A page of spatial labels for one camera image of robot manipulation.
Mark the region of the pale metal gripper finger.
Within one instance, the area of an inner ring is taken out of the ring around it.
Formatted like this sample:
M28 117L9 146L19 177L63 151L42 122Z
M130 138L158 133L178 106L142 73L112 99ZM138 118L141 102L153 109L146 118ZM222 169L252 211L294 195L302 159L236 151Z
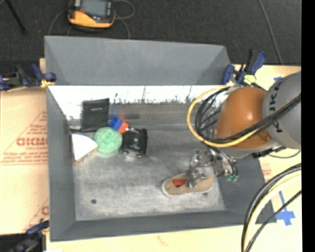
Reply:
M195 188L198 182L207 179L203 167L190 167L186 172L187 182L186 185L188 188Z
M190 160L190 167L207 167L211 166L213 156L210 151L195 150L194 155Z

